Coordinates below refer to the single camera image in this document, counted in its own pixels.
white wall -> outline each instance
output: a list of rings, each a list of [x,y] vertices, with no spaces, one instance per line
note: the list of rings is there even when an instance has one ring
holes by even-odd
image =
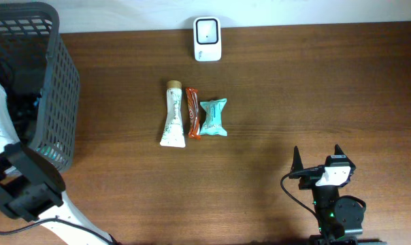
[[[411,0],[40,1],[57,9],[61,33],[187,29],[206,15],[219,17],[222,27],[411,20]]]

basket mesh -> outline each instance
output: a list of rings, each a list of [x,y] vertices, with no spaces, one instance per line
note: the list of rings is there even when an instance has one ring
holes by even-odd
[[[0,59],[12,67],[16,93],[42,96],[29,147],[64,172],[72,164],[80,79],[58,30],[52,30],[59,19],[55,10],[31,4],[32,11],[0,8]]]

snack wrapper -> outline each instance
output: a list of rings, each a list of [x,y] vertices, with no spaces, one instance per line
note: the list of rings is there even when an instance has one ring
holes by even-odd
[[[199,108],[198,108],[198,90],[194,88],[186,88],[187,106],[189,108],[189,117],[191,118],[191,130],[188,136],[193,139],[200,140],[199,135]]]
[[[227,99],[219,99],[217,101],[203,101],[201,107],[207,113],[205,122],[201,128],[200,135],[221,135],[227,136],[227,131],[222,127],[222,119],[220,114],[224,109]]]

teal wrapper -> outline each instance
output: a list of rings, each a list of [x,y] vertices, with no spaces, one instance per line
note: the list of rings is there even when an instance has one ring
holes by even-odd
[[[227,136],[227,131],[222,127],[222,119],[220,113],[224,109],[227,99],[219,99],[217,101],[204,101],[199,104],[207,113],[205,122],[199,132],[200,135],[221,135]]]

orange candy bar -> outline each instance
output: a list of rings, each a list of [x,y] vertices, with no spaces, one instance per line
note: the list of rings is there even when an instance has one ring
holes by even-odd
[[[191,118],[191,130],[188,136],[193,139],[200,140],[199,135],[199,108],[198,108],[198,90],[194,88],[186,88],[187,106],[189,108],[189,117]]]

